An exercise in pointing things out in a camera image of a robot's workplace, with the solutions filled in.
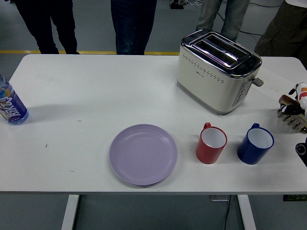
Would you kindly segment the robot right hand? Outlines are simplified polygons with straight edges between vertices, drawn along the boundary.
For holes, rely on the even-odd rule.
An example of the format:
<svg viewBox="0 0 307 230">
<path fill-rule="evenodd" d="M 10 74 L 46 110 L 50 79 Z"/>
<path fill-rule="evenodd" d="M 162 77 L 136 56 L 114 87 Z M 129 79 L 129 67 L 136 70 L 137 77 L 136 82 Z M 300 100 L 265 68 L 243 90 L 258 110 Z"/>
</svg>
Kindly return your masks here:
<svg viewBox="0 0 307 230">
<path fill-rule="evenodd" d="M 288 94 L 295 94 L 295 98 L 282 95 L 279 99 L 279 112 L 282 115 L 301 116 L 307 120 L 307 84 L 304 82 L 297 84 Z"/>
</svg>

